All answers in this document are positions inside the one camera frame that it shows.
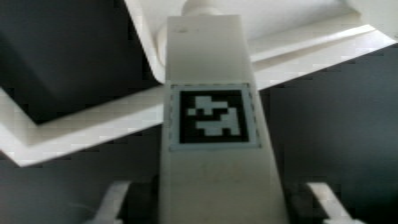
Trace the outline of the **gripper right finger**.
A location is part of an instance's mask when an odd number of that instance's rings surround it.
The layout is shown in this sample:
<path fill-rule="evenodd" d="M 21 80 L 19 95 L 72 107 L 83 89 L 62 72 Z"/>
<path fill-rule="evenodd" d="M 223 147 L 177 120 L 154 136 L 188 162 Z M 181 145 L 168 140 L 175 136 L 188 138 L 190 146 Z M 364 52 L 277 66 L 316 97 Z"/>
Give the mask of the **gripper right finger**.
<path fill-rule="evenodd" d="M 358 219 L 351 218 L 328 184 L 325 182 L 309 182 L 307 187 L 326 214 L 321 224 L 366 224 Z"/>

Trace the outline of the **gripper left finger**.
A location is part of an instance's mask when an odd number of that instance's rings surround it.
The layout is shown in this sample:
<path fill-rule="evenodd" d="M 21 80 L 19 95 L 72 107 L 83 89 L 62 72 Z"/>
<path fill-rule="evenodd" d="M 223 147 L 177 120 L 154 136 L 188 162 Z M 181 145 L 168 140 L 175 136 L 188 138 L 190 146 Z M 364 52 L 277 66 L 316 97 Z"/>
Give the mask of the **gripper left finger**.
<path fill-rule="evenodd" d="M 124 224 L 119 218 L 131 182 L 115 181 L 106 189 L 94 217 L 85 224 Z"/>

